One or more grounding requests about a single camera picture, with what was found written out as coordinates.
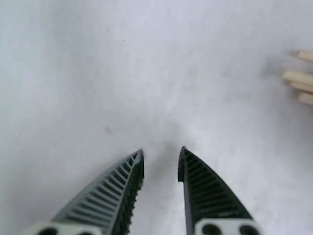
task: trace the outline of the wooden stick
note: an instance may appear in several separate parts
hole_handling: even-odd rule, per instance
[[[284,79],[291,82],[299,82],[309,86],[313,86],[313,75],[307,73],[296,71],[283,71],[282,76]]]
[[[302,92],[298,96],[298,100],[302,103],[313,105],[313,95]]]
[[[298,58],[313,61],[313,52],[309,51],[299,51]]]
[[[296,88],[296,89],[299,89],[299,90],[303,90],[305,92],[313,93],[313,87],[312,86],[308,86],[308,85],[300,83],[300,82],[290,82],[289,85],[292,88]]]

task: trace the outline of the ribbed gripper pad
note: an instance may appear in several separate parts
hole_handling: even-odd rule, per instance
[[[97,226],[104,235],[125,235],[143,178],[144,158],[139,150],[98,176],[53,221]]]

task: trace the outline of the mounting hole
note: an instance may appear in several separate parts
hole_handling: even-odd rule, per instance
[[[242,225],[239,231],[242,235],[259,235],[258,231],[250,225]]]
[[[45,228],[41,230],[37,235],[57,235],[58,230],[55,228]]]
[[[78,235],[93,235],[93,233],[91,233],[91,232],[82,232],[82,233],[79,233]]]
[[[222,234],[219,227],[217,227],[214,224],[204,225],[204,227],[202,228],[202,232],[204,235],[221,235]]]

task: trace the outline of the dark speck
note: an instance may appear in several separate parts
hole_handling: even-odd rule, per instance
[[[105,132],[106,132],[108,135],[112,135],[112,134],[113,134],[113,130],[112,130],[110,127],[108,127],[108,126],[106,126],[106,128],[105,128],[104,130],[105,130]]]

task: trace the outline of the white surface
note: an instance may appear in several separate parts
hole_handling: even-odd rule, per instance
[[[1,0],[0,234],[50,219],[144,148],[131,234],[185,234],[184,144],[268,235],[313,230],[313,109],[283,69],[311,0]]]

